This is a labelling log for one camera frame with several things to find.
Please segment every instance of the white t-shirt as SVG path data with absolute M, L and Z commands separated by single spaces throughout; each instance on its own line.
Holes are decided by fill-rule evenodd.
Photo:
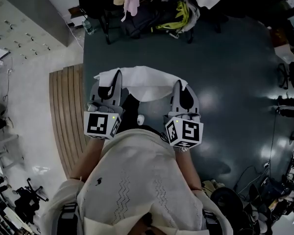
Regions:
M 68 201 L 63 194 L 74 198 L 74 188 L 85 235 L 126 235 L 147 212 L 152 214 L 152 225 L 166 234 L 209 234 L 203 208 L 215 213 L 224 235 L 233 234 L 217 206 L 202 191 L 189 189 L 173 148 L 150 131 L 117 134 L 105 143 L 102 158 L 84 185 L 69 181 L 76 186 L 70 186 L 71 192 L 60 189 L 49 210 L 59 208 L 57 201 L 62 205 Z M 50 215 L 47 211 L 43 217 L 45 224 Z

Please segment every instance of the white box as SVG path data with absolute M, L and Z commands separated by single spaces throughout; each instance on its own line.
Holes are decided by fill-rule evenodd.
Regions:
M 84 134 L 91 138 L 112 139 L 120 124 L 117 113 L 84 112 Z
M 201 144 L 203 123 L 172 117 L 166 124 L 167 135 L 171 146 L 192 148 Z

